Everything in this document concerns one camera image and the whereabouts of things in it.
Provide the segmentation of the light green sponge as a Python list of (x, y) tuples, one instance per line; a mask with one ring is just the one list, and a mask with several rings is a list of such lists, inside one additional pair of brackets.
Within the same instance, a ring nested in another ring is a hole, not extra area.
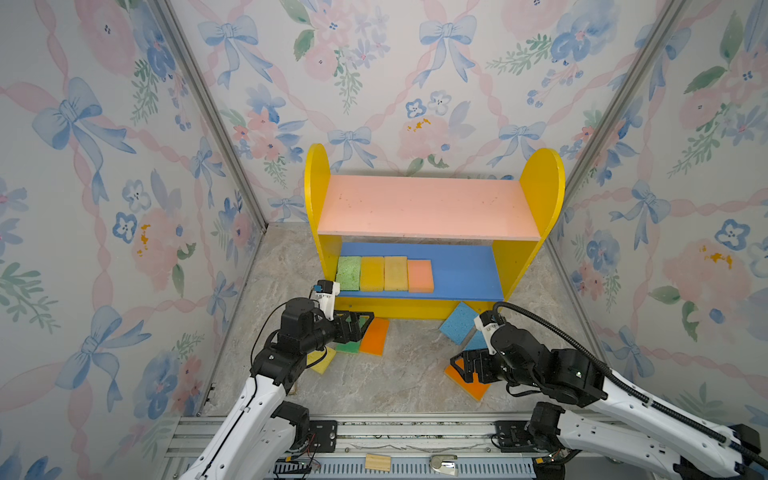
[(360, 256), (342, 256), (338, 260), (335, 281), (342, 291), (359, 291), (362, 269)]

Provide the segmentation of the bright yellow sponge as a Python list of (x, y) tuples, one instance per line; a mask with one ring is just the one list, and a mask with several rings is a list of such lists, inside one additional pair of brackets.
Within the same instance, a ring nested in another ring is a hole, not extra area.
[(382, 292), (385, 282), (385, 260), (381, 256), (361, 258), (360, 291)]

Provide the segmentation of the pale yellow sponge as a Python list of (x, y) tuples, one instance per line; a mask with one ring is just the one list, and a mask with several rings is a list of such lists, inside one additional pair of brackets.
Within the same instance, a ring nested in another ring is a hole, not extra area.
[(384, 258), (384, 290), (389, 292), (409, 290), (407, 257), (387, 256)]

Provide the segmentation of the pink salmon sponge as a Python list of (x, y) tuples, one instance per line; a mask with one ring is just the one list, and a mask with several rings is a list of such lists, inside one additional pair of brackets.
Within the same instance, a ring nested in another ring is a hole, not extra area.
[(407, 262), (408, 291), (415, 294), (432, 294), (435, 289), (432, 263), (430, 260)]

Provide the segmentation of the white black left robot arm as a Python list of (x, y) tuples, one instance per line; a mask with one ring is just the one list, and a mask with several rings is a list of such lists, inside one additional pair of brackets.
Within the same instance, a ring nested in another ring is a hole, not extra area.
[(251, 359), (239, 400), (184, 479), (264, 479), (279, 458), (310, 442), (308, 409), (286, 397), (308, 368), (308, 355), (331, 343), (358, 342), (372, 312), (342, 311), (335, 299), (294, 298), (283, 304), (279, 328)]

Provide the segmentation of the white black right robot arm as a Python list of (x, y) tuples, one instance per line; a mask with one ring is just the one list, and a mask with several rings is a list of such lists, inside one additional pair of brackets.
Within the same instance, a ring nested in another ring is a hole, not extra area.
[(451, 358), (468, 384), (504, 383), (508, 394), (542, 394), (526, 430), (545, 451), (587, 451), (668, 479), (756, 479), (766, 467), (759, 433), (691, 416), (629, 384), (574, 339), (549, 349), (509, 323), (481, 325), (485, 348)]

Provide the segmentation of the yellow sponge under left arm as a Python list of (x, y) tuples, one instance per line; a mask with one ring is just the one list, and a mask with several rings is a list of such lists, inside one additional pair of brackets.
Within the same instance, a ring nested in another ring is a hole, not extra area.
[(336, 354), (337, 352), (331, 347), (324, 347), (320, 351), (313, 351), (307, 355), (307, 368), (323, 375)]

